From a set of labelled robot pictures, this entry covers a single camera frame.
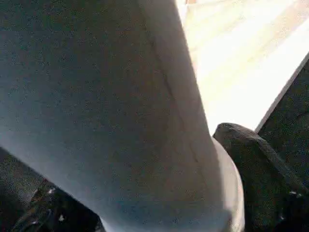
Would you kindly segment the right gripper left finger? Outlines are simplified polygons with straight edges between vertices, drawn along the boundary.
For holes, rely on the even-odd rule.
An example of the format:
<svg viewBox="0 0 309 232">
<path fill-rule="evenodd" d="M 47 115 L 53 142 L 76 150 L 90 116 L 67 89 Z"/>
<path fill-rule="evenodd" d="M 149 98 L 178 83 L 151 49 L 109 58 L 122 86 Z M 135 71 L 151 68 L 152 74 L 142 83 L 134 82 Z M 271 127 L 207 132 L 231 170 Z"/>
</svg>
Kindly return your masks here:
<svg viewBox="0 0 309 232">
<path fill-rule="evenodd" d="M 42 182 L 13 232 L 103 232 L 99 216 L 51 182 Z"/>
</svg>

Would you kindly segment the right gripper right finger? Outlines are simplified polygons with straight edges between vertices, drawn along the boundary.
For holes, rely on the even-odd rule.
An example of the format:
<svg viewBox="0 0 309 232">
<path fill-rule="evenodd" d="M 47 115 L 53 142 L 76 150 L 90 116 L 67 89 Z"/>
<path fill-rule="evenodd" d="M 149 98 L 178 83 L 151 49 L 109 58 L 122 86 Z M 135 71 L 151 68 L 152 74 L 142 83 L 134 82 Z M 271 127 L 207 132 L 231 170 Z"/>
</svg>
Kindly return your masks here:
<svg viewBox="0 0 309 232">
<path fill-rule="evenodd" d="M 214 138 L 235 163 L 243 184 L 247 232 L 307 232 L 309 189 L 256 132 L 234 123 Z"/>
</svg>

